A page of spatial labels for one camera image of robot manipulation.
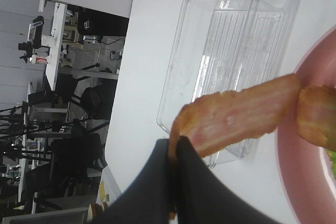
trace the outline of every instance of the floor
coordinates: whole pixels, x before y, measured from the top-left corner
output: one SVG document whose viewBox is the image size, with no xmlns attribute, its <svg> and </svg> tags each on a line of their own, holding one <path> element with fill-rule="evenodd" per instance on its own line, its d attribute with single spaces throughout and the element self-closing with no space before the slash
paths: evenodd
<svg viewBox="0 0 336 224">
<path fill-rule="evenodd" d="M 122 37 L 104 37 L 102 42 L 109 45 L 85 41 L 82 49 L 70 46 L 67 58 L 71 59 L 72 67 L 80 69 L 99 63 L 100 66 L 93 68 L 93 70 L 101 71 L 108 68 L 113 73 L 117 73 L 121 63 L 120 55 L 122 54 L 124 39 Z M 87 87 L 94 87 L 98 84 L 100 84 L 100 80 L 98 78 L 88 78 L 86 80 L 82 80 L 78 83 L 75 94 L 80 97 Z M 82 108 L 71 104 L 69 119 L 72 121 L 73 119 L 82 118 L 87 118 L 85 111 Z M 103 122 L 105 122 L 105 120 L 89 120 L 87 121 L 86 126 L 87 129 L 91 129 Z M 100 135 L 102 143 L 105 143 L 106 141 L 107 132 L 108 126 L 97 131 Z"/>
</svg>

